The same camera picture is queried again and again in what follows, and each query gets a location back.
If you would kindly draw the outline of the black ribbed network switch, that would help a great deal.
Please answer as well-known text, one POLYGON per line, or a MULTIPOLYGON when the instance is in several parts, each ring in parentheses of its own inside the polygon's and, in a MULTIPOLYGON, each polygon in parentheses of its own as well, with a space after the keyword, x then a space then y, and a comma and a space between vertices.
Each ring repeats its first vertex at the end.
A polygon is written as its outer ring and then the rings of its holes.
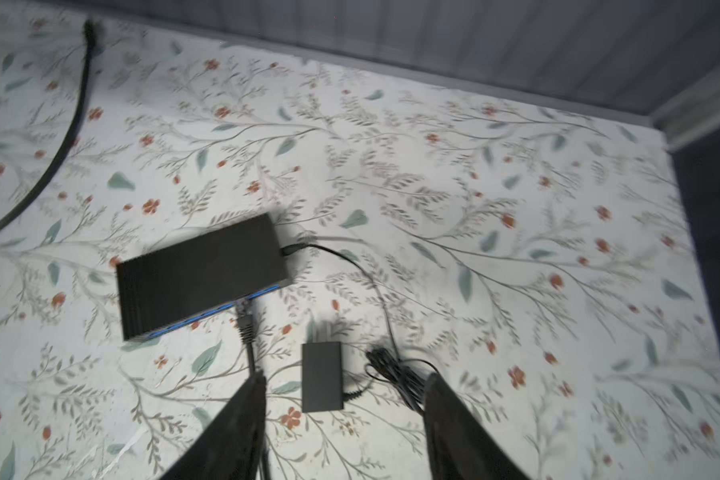
POLYGON ((123 339, 151 339, 291 283, 268 214, 116 267, 123 339))

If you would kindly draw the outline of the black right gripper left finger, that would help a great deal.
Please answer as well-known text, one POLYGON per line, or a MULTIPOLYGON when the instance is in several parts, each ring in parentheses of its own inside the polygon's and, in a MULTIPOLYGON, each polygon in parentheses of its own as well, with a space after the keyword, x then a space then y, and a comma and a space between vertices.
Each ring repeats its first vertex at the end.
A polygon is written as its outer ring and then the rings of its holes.
POLYGON ((266 378, 257 371, 219 411, 164 479, 254 479, 265 443, 266 378))

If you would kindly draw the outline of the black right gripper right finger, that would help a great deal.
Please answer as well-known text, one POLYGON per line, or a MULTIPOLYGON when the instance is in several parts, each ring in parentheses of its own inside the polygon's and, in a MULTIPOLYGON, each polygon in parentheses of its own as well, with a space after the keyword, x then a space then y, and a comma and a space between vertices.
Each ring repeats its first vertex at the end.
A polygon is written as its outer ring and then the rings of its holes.
POLYGON ((432 478, 527 478, 437 373, 425 384, 423 421, 432 478))

